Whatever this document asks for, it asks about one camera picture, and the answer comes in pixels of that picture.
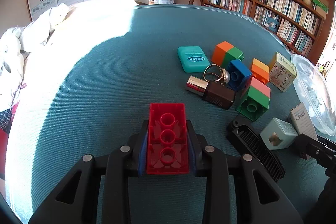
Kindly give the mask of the white tall carton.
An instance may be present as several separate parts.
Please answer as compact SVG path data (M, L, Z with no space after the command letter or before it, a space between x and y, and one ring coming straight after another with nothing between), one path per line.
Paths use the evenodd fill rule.
M290 110L288 120L298 135L304 134L314 140L318 140L313 122L303 102Z

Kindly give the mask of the pale green small box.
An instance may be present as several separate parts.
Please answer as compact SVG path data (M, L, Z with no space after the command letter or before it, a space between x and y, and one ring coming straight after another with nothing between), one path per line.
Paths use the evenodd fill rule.
M298 136L291 123L273 118L262 130L260 136L269 150L288 148Z

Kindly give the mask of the red long building brick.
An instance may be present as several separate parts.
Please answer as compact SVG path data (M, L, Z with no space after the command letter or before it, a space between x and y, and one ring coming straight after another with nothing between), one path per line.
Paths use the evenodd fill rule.
M147 132L146 173L188 174L189 149L185 105L151 103Z

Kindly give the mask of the brown and silver lipstick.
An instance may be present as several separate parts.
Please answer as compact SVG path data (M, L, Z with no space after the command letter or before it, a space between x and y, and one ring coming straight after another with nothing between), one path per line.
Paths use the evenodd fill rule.
M224 110L228 110L234 104L235 91L214 81L207 82L190 76L186 83L186 89Z

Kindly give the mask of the pink and green brick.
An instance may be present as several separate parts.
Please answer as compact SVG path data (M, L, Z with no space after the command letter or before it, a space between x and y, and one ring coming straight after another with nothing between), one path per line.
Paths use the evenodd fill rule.
M269 109L271 90L252 77L243 90L236 111L251 121L256 121Z

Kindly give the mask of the yellow medicine box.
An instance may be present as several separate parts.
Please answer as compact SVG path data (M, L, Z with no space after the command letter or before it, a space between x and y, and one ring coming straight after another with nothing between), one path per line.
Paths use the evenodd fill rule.
M295 65L279 52L274 54L269 69L269 82L282 92L285 92L297 77Z

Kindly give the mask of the orange and yellow brick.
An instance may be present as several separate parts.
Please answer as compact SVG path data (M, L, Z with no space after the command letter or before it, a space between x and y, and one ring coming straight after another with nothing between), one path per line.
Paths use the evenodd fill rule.
M253 58L250 71L252 72L252 76L264 85L269 82L269 67L260 60Z

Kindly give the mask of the blue building brick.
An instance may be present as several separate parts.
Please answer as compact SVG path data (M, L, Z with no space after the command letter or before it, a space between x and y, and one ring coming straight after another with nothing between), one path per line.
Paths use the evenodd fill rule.
M232 60L228 64L227 72L230 74L228 85L236 92L245 88L252 77L252 72L240 60Z

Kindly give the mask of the teal Glide floss box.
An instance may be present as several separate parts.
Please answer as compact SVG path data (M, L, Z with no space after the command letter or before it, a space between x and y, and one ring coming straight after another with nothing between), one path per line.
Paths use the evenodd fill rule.
M177 50L183 70L186 73L199 73L210 65L208 58L197 46L181 46Z

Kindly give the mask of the clear plastic bin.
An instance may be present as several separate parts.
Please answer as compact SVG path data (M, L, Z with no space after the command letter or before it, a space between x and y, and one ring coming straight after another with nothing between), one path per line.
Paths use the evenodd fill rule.
M317 131L335 137L335 99L331 87L307 58L293 54L291 63L296 67L294 88Z

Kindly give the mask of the teal table cloth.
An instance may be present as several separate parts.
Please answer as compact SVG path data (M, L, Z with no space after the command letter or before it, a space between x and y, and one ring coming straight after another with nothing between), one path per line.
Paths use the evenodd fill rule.
M197 133L230 155L238 155L224 128L238 112L221 110L183 88L187 73L177 49L200 46L210 57L226 40L269 63L285 46L257 23L237 13L201 6L137 6L123 36L111 38L81 58L63 81L45 118L33 163L33 211L85 152L101 156L126 143L151 102L186 104ZM316 160L276 152L286 174L279 185L302 217L317 203L327 181ZM132 223L201 223L205 179L191 175L130 178Z

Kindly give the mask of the orange and green brick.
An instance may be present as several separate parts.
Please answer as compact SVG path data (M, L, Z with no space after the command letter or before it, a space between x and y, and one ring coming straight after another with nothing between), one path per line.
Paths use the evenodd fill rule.
M244 53L227 41L217 44L214 48L211 62L219 65L221 68L227 69L233 60L244 59Z

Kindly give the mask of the wooden bookshelf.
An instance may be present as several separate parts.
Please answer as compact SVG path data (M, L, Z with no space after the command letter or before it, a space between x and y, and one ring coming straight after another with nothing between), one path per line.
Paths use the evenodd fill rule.
M322 55L326 17L316 4L302 0L203 0L202 4L249 16L275 34L290 53L303 55L314 64Z

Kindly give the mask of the white bedding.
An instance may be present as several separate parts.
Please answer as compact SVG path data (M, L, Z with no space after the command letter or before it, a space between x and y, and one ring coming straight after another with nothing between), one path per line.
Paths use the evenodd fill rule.
M31 54L59 55L82 50L125 35L130 30L135 0L93 0L43 12L24 27L11 27L1 36L1 110L18 101L25 76L25 60Z

